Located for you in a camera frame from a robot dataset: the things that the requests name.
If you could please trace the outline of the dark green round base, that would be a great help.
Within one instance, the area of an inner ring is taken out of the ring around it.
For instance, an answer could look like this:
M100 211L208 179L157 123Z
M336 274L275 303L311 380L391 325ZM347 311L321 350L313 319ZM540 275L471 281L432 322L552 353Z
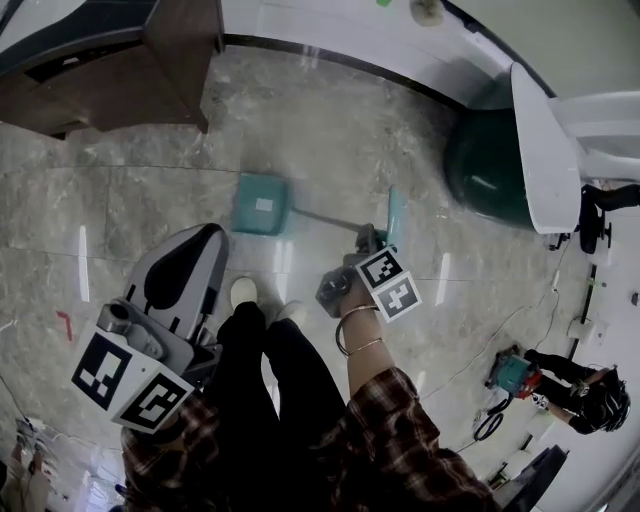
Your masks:
M550 97L518 62L456 121L443 172L453 198L481 217L539 234L578 225L577 151Z

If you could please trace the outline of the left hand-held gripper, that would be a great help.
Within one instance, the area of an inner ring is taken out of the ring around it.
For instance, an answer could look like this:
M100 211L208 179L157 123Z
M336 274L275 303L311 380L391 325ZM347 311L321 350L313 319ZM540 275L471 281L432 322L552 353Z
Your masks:
M218 224L179 231L139 259L125 298L144 312L175 309L179 326L198 326L213 311L228 256ZM154 320L124 334L89 322L70 363L70 387L101 418L153 434L210 382L221 356L219 345L195 347Z

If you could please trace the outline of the wooden vanity cabinet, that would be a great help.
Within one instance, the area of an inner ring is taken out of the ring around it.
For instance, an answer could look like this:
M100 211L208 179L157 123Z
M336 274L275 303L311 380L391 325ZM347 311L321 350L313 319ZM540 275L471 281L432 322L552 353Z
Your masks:
M209 123L225 44L221 0L0 0L0 123L64 139Z

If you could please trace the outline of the person's leg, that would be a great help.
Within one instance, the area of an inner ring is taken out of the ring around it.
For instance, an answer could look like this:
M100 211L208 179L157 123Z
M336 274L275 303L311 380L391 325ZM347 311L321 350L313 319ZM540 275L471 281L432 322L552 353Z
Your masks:
M218 331L223 348L208 397L233 512L267 512L278 501L279 420L262 375L266 321L254 301L234 307Z
M291 512L329 512L330 485L315 447L344 415L324 360L291 319L266 330L264 354L278 383L279 474Z

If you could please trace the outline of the person's left white shoe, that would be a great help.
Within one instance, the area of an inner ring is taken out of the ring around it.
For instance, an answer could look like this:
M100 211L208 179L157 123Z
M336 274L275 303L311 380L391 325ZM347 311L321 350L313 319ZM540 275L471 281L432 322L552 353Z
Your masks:
M244 303L256 303L258 290L255 282L247 277L237 278L230 288L230 304L233 310Z

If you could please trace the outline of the thin metal bangle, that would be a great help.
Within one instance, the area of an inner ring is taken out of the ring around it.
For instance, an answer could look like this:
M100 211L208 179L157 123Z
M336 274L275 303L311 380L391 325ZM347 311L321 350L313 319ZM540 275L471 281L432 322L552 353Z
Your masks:
M346 321L349 319L350 316L352 316L355 313L358 313L358 312L361 312L361 311L369 311L369 310L378 311L379 307L377 305L375 305L375 304L372 304L372 305L359 305L359 306L354 307L354 308L350 309L349 311L347 311L342 316L342 318L339 320L339 323L338 323L338 325L337 325L337 327L335 329L335 342L336 342L336 345L337 345L340 353L342 355L344 355L345 357L349 357L350 356L350 353L347 351L347 349L344 346L343 341L342 341L342 337L343 337L342 331L343 331L343 327L344 327Z

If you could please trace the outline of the teal dustpan with metal handle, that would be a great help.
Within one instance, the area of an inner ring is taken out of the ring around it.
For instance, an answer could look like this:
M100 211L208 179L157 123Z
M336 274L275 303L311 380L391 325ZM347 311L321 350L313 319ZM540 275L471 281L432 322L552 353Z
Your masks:
M234 233L278 237L285 231L291 214L360 232L360 226L295 207L292 184L283 178L256 173L241 173L231 214Z

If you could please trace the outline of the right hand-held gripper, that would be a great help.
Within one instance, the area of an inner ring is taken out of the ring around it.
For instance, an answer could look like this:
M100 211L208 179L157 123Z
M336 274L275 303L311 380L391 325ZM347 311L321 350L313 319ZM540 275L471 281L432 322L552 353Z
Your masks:
M368 223L358 229L355 248L357 254L347 255L341 267L326 273L316 292L317 302L331 317L339 317L340 302L357 280L363 283L386 323L422 304L413 276L397 254L397 235L375 233L375 227Z

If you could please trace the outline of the white box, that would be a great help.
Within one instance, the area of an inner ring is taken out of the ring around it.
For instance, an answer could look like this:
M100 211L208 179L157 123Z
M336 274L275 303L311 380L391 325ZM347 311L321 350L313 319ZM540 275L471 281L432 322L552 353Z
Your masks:
M602 320L573 319L568 327L567 336L589 346L601 346L606 338L609 324Z

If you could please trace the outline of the black office chair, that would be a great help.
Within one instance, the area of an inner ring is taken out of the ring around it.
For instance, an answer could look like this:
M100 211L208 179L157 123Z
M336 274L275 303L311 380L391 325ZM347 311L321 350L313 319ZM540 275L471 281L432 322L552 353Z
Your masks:
M613 190L602 190L585 184L581 188L579 220L574 233L579 234L581 250L593 255L599 240L608 237L611 247L611 226L606 226L606 212L640 206L640 185L629 184Z

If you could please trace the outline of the person's left leg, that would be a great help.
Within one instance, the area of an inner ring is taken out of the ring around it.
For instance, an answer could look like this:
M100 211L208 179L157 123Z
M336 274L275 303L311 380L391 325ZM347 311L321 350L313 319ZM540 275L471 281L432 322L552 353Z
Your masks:
M279 420L262 375L266 321L254 301L234 307L218 331L223 348L208 397L233 512L267 512L278 501Z

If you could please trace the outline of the person's right forearm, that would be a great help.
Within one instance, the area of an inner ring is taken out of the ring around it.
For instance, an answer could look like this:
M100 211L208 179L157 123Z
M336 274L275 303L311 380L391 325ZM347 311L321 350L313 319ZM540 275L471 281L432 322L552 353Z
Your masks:
M340 319L372 305L355 284L340 303ZM349 317L344 346L351 351L381 338L375 311ZM331 505L335 512L499 512L492 492L454 451L423 409L411 379L384 342L347 359L350 400L339 430Z

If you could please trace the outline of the person's right white shoe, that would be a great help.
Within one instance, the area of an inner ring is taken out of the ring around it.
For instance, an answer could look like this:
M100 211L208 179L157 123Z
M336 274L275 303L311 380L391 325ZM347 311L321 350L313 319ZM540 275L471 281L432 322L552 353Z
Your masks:
M299 300L293 300L286 303L276 314L275 322L290 320L298 328L302 328L306 322L307 316L308 308L306 305Z

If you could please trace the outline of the person's left forearm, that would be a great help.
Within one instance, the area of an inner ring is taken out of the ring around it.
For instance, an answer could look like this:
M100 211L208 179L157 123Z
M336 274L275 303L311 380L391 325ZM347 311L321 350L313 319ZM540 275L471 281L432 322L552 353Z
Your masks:
M196 391L177 413L176 423L163 434L179 441L178 448L159 445L152 435L121 430L124 512L230 512L226 490L217 481L217 408Z

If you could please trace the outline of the gold bangle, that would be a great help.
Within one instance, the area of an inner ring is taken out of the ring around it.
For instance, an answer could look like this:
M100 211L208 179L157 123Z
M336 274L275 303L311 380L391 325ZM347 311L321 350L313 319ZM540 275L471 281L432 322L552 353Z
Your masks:
M363 353L365 350L372 348L372 347L379 347L380 345L384 346L384 341L381 338L372 340L370 342L367 342L357 348L355 348L354 350L347 350L347 354L346 354L346 358L349 359L353 356L355 356L356 354L361 354Z

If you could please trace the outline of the person's white shoe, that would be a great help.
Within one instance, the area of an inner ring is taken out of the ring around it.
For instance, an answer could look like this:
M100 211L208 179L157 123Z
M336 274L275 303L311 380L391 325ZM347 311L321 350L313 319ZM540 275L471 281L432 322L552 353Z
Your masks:
M306 305L299 300L293 300L286 303L276 314L275 322L290 320L298 328L302 328L306 322L307 316L308 308Z
M237 278L230 288L230 304L233 310L244 303L256 303L258 290L255 282L247 277Z

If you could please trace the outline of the teal and red machine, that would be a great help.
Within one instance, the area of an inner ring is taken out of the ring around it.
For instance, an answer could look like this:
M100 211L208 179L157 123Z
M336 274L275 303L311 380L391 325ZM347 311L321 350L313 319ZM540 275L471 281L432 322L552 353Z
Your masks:
M515 344L496 353L485 387L500 388L513 398L526 399L540 385L542 376L539 367L525 359Z

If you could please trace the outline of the person's right leg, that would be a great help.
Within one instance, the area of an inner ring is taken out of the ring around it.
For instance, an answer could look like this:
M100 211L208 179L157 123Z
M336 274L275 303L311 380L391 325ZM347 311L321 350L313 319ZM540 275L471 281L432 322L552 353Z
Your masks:
M329 512L330 485L315 447L344 415L324 360L291 319L266 330L264 354L278 383L279 474L291 512Z

